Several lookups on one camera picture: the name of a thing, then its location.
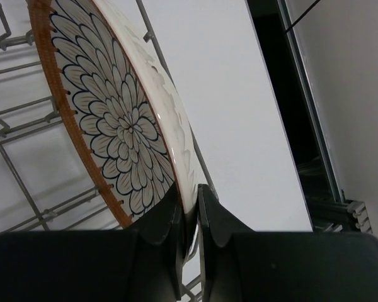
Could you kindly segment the floral plate brown rim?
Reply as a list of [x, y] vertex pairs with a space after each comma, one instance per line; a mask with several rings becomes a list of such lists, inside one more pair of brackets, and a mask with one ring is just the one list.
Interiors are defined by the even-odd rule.
[[30, 1], [28, 10], [64, 126], [119, 224], [171, 187], [193, 221], [201, 170], [190, 123], [143, 36], [111, 1]]

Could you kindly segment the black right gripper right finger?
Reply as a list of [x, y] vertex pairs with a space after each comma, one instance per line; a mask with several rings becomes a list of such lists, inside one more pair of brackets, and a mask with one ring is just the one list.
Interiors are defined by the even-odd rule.
[[220, 204], [211, 188], [198, 186], [200, 277], [204, 301], [258, 301], [256, 280], [246, 275], [238, 240], [252, 229]]

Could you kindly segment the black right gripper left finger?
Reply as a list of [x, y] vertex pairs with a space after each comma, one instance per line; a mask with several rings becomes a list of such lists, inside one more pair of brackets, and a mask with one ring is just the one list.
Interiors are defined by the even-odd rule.
[[179, 301], [187, 240], [176, 185], [123, 234], [130, 235], [123, 260], [123, 300]]

